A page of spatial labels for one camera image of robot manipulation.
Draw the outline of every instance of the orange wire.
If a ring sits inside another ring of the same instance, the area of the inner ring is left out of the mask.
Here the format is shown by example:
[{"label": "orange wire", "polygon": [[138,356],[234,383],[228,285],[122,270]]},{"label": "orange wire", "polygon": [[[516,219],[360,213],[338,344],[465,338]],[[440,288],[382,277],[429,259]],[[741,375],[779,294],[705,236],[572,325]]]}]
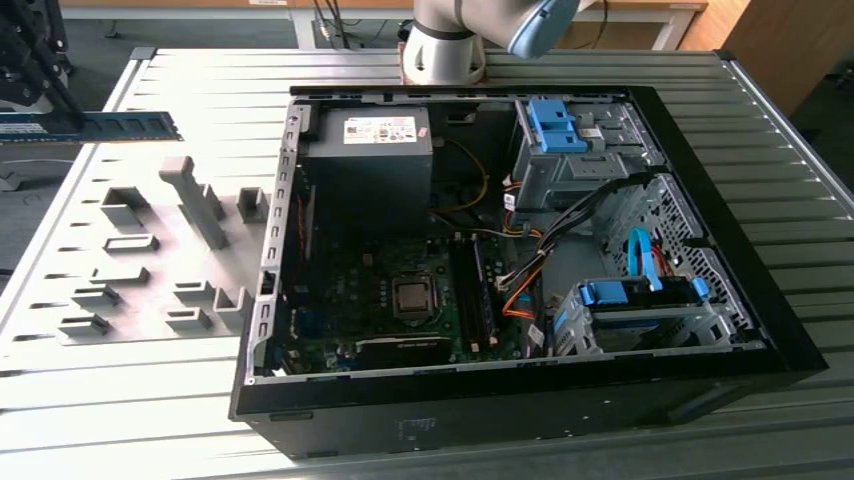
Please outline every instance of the orange wire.
[{"label": "orange wire", "polygon": [[536,267],[536,270],[533,270],[529,275],[528,278],[524,279],[524,282],[521,282],[521,285],[518,286],[516,292],[512,294],[512,296],[509,297],[509,300],[506,300],[506,303],[504,304],[504,308],[501,308],[501,313],[504,315],[509,315],[508,312],[514,310],[510,310],[509,307],[512,307],[512,304],[514,303],[516,299],[518,298],[518,295],[521,295],[521,292],[524,291],[525,288],[528,288],[528,285],[530,284],[530,282],[533,281],[533,278],[536,278],[536,275],[538,275],[538,272],[541,272],[543,270],[543,266],[540,265],[538,267]]},{"label": "orange wire", "polygon": [[533,315],[530,315],[528,312],[522,312],[518,310],[506,310],[506,312],[504,312],[504,316],[521,317],[521,318],[526,318],[528,320],[533,320]]},{"label": "orange wire", "polygon": [[[506,212],[506,215],[504,215],[504,232],[512,234],[512,235],[521,235],[521,233],[524,232],[524,230],[513,230],[509,227],[509,215],[512,214],[512,212]],[[543,236],[541,232],[536,229],[530,229],[529,230],[530,236],[540,238]]]}]

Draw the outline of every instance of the floor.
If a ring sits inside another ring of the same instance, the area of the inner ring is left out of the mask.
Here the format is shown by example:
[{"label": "floor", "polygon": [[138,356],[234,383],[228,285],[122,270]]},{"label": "floor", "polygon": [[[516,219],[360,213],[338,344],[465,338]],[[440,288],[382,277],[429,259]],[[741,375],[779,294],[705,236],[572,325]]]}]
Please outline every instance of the floor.
[{"label": "floor", "polygon": [[[69,59],[75,67],[69,85],[83,108],[98,110],[136,47],[162,48],[293,48],[296,39],[286,21],[198,20],[121,21],[118,38],[105,39],[106,25],[93,20],[65,22]],[[396,45],[396,22],[364,20],[346,30],[376,48]],[[854,185],[854,92],[824,82],[792,116],[821,157],[848,185]],[[9,160],[73,160],[77,147],[0,147],[0,162]],[[31,234],[61,184],[67,164],[38,161],[14,166],[23,179],[17,192],[0,193],[0,269],[14,268]],[[6,278],[0,276],[0,291]]]}]

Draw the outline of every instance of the metal workbench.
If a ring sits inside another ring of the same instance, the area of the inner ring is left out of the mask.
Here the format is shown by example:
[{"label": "metal workbench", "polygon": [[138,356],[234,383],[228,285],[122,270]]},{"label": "metal workbench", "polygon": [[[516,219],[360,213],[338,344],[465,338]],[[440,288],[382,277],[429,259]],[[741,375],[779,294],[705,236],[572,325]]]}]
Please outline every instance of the metal workbench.
[{"label": "metal workbench", "polygon": [[[193,154],[198,180],[268,185],[288,87],[397,78],[392,51],[161,50],[130,61],[106,109],[169,110],[186,139],[173,148]],[[89,208],[90,183],[144,177],[172,148],[86,146],[0,299],[3,478],[854,475],[854,202],[740,67],[708,53],[573,51],[532,63],[490,54],[489,79],[657,87],[829,370],[677,428],[294,465],[225,418],[236,336],[91,346],[51,338],[38,316],[49,309],[33,301],[74,282],[45,272],[83,254],[57,242]],[[124,159],[121,172],[105,170],[110,159]]]}]

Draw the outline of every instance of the perforated metal panel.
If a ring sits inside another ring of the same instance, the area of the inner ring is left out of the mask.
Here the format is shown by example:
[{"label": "perforated metal panel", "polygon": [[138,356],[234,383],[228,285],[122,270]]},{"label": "perforated metal panel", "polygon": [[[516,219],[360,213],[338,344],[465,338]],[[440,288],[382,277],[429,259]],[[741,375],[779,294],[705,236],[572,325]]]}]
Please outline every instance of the perforated metal panel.
[{"label": "perforated metal panel", "polygon": [[735,326],[752,328],[744,306],[713,251],[685,247],[685,240],[701,238],[704,234],[672,177],[661,175],[645,188],[633,188],[611,202],[619,202],[621,208],[608,216],[604,230],[607,233],[599,239],[609,252],[611,262],[605,263],[608,274],[620,277],[628,274],[623,243],[631,229],[640,227],[660,240],[661,251],[671,258],[676,275],[703,278],[713,293],[715,303],[727,307]]}]

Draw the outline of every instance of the power supply label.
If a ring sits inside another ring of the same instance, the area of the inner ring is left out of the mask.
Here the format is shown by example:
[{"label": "power supply label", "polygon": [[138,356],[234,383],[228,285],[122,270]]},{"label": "power supply label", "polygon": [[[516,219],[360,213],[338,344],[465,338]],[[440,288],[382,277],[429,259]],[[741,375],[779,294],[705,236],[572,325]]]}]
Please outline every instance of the power supply label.
[{"label": "power supply label", "polygon": [[345,145],[414,142],[414,117],[350,117],[344,122]]}]

